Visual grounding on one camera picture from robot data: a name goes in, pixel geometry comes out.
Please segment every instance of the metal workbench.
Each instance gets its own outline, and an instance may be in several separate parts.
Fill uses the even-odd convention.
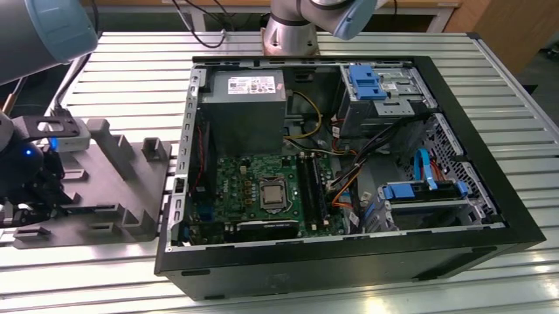
[[[375,33],[350,42],[320,35],[319,42],[324,55],[434,58],[547,241],[440,281],[193,302],[153,275],[155,241],[19,251],[4,230],[0,311],[559,313],[559,131],[495,55],[463,34]],[[159,136],[176,143],[191,57],[260,51],[256,33],[235,33],[216,50],[187,33],[105,33],[64,103],[75,116],[105,117],[128,141]]]

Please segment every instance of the power cable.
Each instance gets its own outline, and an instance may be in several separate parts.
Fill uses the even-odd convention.
[[[195,31],[193,31],[193,27],[189,25],[189,23],[188,23],[188,21],[187,21],[187,19],[185,19],[184,15],[183,15],[183,11],[181,11],[181,8],[180,8],[179,4],[176,3],[176,0],[172,0],[172,2],[173,2],[173,4],[175,4],[176,12],[179,13],[179,16],[180,16],[180,18],[181,18],[181,21],[183,21],[184,27],[185,27],[185,29],[187,29],[187,30],[192,33],[192,36],[193,36],[193,38],[197,40],[197,42],[199,42],[199,43],[200,43],[204,47],[207,47],[207,48],[209,48],[209,49],[219,48],[219,47],[223,45],[223,43],[224,43],[224,40],[225,40],[225,34],[224,34],[224,33],[221,34],[221,40],[219,41],[219,43],[217,43],[217,44],[207,44],[205,42],[203,42],[203,40],[200,39],[200,37],[196,35],[196,33],[195,33]]]

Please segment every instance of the motherboard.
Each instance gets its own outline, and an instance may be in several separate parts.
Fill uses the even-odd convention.
[[[239,241],[243,232],[248,235],[244,241],[257,240],[268,230],[294,232],[294,237],[343,234],[342,213],[332,210],[324,198],[320,204],[324,215],[311,213],[322,209],[304,199],[310,193],[307,178],[302,177],[306,160],[318,166],[319,192],[324,192],[334,176],[327,155],[307,159],[300,156],[220,158],[213,205],[196,204],[201,223],[191,226],[193,242],[228,243],[228,235],[236,238],[231,241]]]

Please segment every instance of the wooden cabinet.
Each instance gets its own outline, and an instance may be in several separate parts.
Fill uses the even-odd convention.
[[[519,73],[559,31],[559,0],[466,0],[444,31],[478,32],[508,70]]]

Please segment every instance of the sticker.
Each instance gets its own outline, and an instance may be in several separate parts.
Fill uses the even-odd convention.
[[[382,84],[384,90],[398,90],[396,84],[392,83],[383,83]]]
[[[351,212],[351,214],[350,214],[350,220],[351,220],[354,225],[359,226],[359,217],[354,212]]]
[[[232,77],[227,84],[229,95],[273,94],[276,92],[273,77]]]
[[[340,128],[338,126],[332,127],[332,136],[339,139],[340,138]]]

